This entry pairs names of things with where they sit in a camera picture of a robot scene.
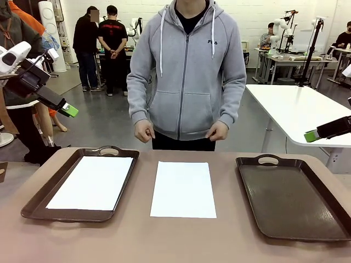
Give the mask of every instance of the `jeans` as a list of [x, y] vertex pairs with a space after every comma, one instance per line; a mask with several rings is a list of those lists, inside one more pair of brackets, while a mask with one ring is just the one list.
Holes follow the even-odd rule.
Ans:
[[79, 63], [79, 76], [84, 88], [97, 88], [98, 78], [96, 73], [96, 65], [93, 53], [76, 51], [77, 60]]
[[120, 52], [117, 58], [111, 59], [111, 53], [105, 53], [105, 72], [107, 93], [114, 92], [114, 86], [127, 91], [127, 60], [126, 53]]

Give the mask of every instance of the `sneaker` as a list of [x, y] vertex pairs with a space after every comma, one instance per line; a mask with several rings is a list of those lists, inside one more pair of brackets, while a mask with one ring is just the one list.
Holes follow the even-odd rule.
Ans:
[[104, 89], [101, 87], [95, 87], [95, 88], [91, 88], [91, 92], [102, 92]]

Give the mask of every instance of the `black t-shirt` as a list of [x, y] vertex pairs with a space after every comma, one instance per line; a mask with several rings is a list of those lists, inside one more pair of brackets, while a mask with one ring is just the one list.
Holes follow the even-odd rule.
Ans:
[[351, 43], [351, 34], [347, 34], [346, 32], [341, 33], [336, 40], [336, 47], [342, 43], [345, 44], [343, 48], [346, 48], [347, 44]]
[[99, 24], [99, 37], [103, 37], [106, 44], [113, 50], [118, 49], [122, 43], [122, 39], [128, 39], [124, 24], [111, 19], [107, 19]]
[[175, 8], [175, 13], [178, 16], [180, 22], [182, 22], [184, 31], [187, 35], [189, 35], [197, 25], [197, 23], [201, 20], [201, 18], [205, 15], [208, 7], [210, 6], [210, 2], [206, 1], [206, 8], [197, 16], [193, 18], [185, 18], [183, 15]]

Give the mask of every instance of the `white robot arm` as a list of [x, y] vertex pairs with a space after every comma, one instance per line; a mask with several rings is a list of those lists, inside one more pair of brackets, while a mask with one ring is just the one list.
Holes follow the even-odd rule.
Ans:
[[130, 25], [132, 28], [126, 28], [128, 37], [131, 37], [134, 40], [135, 45], [137, 45], [140, 34], [143, 31], [143, 19], [133, 18]]
[[285, 19], [275, 19], [273, 28], [274, 36], [270, 37], [273, 53], [276, 53], [277, 43], [281, 40], [280, 28], [283, 28], [285, 30], [283, 37], [289, 37], [293, 35], [292, 29], [289, 28], [289, 26], [286, 24]]

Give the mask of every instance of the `person in black shirt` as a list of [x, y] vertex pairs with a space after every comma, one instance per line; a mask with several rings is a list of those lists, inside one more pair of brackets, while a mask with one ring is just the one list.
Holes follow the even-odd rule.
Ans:
[[117, 21], [117, 8], [107, 7], [108, 19], [99, 25], [99, 41], [105, 48], [107, 96], [112, 96], [114, 84], [122, 88], [124, 96], [127, 92], [127, 65], [124, 47], [128, 36], [125, 26]]
[[97, 51], [98, 26], [90, 20], [92, 10], [98, 9], [96, 7], [89, 7], [87, 13], [78, 19], [73, 39], [73, 49], [77, 55], [79, 76], [84, 92], [89, 91], [90, 87], [92, 92], [102, 90], [98, 84], [97, 69], [94, 60], [94, 54]]
[[351, 21], [347, 23], [346, 32], [343, 32], [339, 35], [336, 43], [334, 43], [333, 46], [345, 49], [348, 44], [351, 44]]

